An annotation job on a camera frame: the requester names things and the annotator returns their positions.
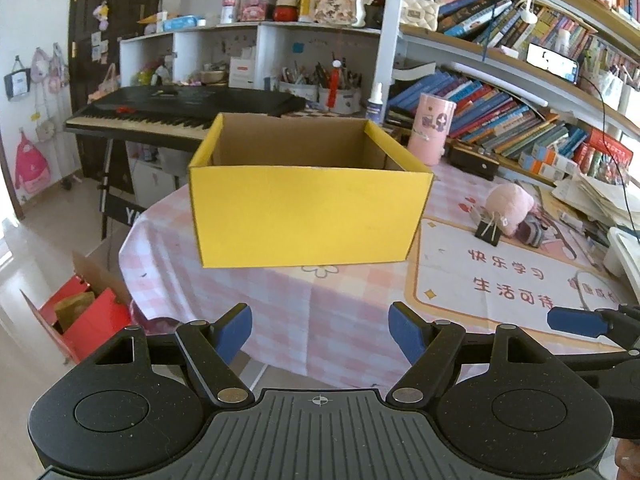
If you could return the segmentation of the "row of leaning books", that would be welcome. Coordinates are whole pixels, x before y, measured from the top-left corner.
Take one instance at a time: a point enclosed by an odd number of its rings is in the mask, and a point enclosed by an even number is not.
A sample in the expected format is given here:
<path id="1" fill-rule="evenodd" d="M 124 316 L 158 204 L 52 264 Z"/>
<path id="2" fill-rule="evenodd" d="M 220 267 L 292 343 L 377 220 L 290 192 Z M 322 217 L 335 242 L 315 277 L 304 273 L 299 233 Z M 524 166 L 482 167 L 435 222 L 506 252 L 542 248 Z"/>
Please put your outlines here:
<path id="1" fill-rule="evenodd" d="M 486 81 L 439 68 L 416 81 L 398 84 L 388 102 L 386 120 L 410 127 L 424 94 L 456 104 L 451 139 L 507 159 L 531 155 L 535 148 L 552 148 L 571 158 L 588 138 L 574 119 L 565 120 L 548 107 Z"/>

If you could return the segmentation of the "pink backpack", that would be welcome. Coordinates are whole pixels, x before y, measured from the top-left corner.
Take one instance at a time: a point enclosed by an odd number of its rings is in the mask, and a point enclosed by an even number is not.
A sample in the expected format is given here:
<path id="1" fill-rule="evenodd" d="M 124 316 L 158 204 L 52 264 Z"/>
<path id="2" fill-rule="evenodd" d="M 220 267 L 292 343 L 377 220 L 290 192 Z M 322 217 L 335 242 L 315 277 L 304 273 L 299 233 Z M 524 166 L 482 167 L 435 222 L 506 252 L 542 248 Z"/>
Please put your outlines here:
<path id="1" fill-rule="evenodd" d="M 51 182 L 49 163 L 23 129 L 20 129 L 20 133 L 15 155 L 14 185 L 17 190 L 30 195 L 37 194 Z"/>

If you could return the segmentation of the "yellow cardboard box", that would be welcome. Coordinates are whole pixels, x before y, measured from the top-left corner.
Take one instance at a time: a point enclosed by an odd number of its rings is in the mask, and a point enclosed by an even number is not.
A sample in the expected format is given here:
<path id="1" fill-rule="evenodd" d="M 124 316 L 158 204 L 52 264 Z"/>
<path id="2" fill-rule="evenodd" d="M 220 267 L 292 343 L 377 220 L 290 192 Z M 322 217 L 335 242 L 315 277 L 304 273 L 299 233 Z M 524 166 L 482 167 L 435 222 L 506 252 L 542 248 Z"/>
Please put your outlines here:
<path id="1" fill-rule="evenodd" d="M 189 166 L 206 268 L 405 260 L 433 183 L 373 122 L 220 114 Z"/>

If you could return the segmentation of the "white shelf unit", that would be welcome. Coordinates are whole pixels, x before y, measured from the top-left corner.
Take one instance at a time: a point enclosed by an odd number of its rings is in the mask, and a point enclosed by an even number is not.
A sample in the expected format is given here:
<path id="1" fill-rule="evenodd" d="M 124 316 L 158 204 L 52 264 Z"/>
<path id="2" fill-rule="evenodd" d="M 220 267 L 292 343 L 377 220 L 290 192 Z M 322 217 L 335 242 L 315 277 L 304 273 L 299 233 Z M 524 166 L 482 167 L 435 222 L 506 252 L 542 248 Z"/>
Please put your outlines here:
<path id="1" fill-rule="evenodd" d="M 381 32 L 316 23 L 257 22 L 179 29 L 120 43 L 122 85 L 197 84 L 222 70 L 234 88 L 285 91 L 355 115 L 376 86 Z"/>

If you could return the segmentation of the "pink cartoon desk mat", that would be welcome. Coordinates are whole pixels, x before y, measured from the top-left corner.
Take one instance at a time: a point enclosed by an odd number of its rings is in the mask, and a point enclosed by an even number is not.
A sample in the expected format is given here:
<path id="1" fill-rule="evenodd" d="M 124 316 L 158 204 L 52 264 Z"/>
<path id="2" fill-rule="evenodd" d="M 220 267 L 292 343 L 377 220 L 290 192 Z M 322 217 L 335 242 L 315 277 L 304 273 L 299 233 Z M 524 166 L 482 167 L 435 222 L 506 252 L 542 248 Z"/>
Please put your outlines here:
<path id="1" fill-rule="evenodd" d="M 614 349 L 604 337 L 564 334 L 547 323 L 553 307 L 615 308 L 634 296 L 605 272 L 585 237 L 550 221 L 537 248 L 510 237 L 488 244 L 476 237 L 474 216 L 492 183 L 446 164 L 433 171 L 431 193 L 408 259 L 409 306 L 480 332 L 499 323 L 515 324 L 559 352 Z"/>

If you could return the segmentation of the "pink cylindrical humidifier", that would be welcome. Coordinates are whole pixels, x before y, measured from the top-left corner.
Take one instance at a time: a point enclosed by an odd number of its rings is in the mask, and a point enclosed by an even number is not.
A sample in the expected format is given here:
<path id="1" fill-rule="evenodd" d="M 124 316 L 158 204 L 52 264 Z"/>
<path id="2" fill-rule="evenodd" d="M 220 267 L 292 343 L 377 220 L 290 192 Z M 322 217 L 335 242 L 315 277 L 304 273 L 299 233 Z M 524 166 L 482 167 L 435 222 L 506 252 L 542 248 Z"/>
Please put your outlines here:
<path id="1" fill-rule="evenodd" d="M 408 150 L 426 166 L 436 166 L 445 151 L 457 104 L 422 93 L 416 108 Z"/>

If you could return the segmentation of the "dark brown wooden device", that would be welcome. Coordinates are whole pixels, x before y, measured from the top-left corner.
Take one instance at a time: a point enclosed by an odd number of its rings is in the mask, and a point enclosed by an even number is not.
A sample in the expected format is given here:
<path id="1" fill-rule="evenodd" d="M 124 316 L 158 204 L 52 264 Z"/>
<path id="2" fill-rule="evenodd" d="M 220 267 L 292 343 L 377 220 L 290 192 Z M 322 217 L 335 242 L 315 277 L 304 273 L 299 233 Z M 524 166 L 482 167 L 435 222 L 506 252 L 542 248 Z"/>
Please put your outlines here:
<path id="1" fill-rule="evenodd" d="M 447 150 L 448 162 L 466 174 L 492 181 L 498 174 L 500 162 L 491 152 L 480 146 L 452 141 Z"/>

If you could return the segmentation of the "white spray bottle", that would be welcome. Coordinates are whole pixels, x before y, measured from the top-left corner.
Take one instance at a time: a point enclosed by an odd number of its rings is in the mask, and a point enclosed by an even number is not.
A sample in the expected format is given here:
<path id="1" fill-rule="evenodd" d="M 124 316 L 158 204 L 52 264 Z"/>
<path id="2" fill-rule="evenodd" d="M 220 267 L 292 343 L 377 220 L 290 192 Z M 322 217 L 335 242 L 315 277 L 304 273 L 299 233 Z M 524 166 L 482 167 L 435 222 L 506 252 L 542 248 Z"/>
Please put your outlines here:
<path id="1" fill-rule="evenodd" d="M 383 112 L 383 84 L 382 82 L 377 82 L 372 86 L 367 102 L 366 118 L 367 120 L 370 120 L 370 122 L 381 125 L 383 122 Z"/>

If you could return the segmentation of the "pink plush pig toy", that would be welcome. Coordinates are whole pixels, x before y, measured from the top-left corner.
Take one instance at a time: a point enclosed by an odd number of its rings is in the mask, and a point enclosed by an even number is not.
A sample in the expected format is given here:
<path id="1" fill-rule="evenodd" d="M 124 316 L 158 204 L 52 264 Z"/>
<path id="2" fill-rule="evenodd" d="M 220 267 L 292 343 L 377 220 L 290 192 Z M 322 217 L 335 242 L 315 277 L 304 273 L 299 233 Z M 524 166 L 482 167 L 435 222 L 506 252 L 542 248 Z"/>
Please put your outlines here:
<path id="1" fill-rule="evenodd" d="M 497 185 L 487 196 L 485 210 L 506 236 L 513 236 L 518 226 L 534 208 L 535 200 L 518 184 Z"/>

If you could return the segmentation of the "orange blue boxed books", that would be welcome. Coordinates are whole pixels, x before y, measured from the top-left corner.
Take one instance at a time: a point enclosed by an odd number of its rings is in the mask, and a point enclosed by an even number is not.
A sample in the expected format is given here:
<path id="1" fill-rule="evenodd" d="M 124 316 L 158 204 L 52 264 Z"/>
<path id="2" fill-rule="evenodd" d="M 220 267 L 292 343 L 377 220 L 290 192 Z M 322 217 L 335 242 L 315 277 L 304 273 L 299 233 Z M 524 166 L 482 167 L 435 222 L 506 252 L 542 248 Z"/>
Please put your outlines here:
<path id="1" fill-rule="evenodd" d="M 538 144 L 527 153 L 522 153 L 518 158 L 518 164 L 526 171 L 552 182 L 574 178 L 579 174 L 574 160 L 560 155 L 554 148 Z"/>

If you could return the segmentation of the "black electronic keyboard piano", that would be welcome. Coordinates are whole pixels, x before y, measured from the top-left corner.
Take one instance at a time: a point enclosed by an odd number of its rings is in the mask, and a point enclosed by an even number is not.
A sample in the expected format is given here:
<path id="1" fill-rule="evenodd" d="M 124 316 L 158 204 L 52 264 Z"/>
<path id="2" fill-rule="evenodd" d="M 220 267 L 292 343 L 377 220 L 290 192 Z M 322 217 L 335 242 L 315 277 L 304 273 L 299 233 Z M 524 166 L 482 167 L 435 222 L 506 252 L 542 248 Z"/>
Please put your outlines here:
<path id="1" fill-rule="evenodd" d="M 99 98 L 65 123 L 68 132 L 193 150 L 217 115 L 258 114 L 280 117 L 300 112 L 306 100 L 291 93 L 198 86 L 120 88 Z"/>

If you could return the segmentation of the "red cardboard box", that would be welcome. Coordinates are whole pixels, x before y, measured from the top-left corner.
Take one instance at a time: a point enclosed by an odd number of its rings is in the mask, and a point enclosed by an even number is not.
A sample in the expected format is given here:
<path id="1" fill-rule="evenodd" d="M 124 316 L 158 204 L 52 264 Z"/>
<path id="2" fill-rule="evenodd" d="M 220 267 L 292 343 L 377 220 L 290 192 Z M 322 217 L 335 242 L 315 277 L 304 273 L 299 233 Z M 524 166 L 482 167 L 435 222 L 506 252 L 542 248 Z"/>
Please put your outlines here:
<path id="1" fill-rule="evenodd" d="M 21 292 L 30 312 L 66 358 L 85 359 L 131 324 L 124 281 L 94 259 L 73 252 L 74 274 L 41 306 Z"/>

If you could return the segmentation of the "stack of loose papers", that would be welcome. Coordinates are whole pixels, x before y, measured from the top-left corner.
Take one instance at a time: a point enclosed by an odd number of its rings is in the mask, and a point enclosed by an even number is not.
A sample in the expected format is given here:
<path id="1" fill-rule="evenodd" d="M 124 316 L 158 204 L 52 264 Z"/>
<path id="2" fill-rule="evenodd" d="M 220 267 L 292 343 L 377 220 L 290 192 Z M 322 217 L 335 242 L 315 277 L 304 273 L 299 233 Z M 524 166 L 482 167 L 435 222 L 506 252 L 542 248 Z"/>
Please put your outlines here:
<path id="1" fill-rule="evenodd" d="M 639 234 L 639 187 L 634 181 L 614 185 L 580 174 L 556 181 L 552 195 L 608 228 Z"/>

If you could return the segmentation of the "black binder clip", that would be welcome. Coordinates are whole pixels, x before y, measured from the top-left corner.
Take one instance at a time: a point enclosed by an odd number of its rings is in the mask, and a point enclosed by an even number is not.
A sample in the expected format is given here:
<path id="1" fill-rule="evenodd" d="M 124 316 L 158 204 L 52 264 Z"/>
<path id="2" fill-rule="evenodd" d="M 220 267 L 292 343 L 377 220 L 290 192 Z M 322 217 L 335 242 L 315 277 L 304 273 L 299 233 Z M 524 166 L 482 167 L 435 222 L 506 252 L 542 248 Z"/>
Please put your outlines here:
<path id="1" fill-rule="evenodd" d="M 497 247 L 500 242 L 501 235 L 502 231 L 494 217 L 491 214 L 482 214 L 480 216 L 480 221 L 477 223 L 474 236 L 478 240 L 482 240 L 492 247 Z"/>

